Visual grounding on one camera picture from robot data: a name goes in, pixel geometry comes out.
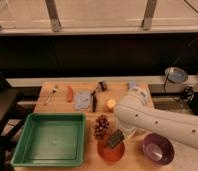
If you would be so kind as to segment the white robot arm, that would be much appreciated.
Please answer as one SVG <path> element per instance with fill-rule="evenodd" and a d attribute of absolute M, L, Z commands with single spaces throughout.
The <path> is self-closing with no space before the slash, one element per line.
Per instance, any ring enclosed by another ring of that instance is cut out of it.
<path fill-rule="evenodd" d="M 134 87 L 119 100 L 114 115 L 119 129 L 128 136 L 133 129 L 145 130 L 198 149 L 198 116 L 150 108 L 148 93 Z"/>

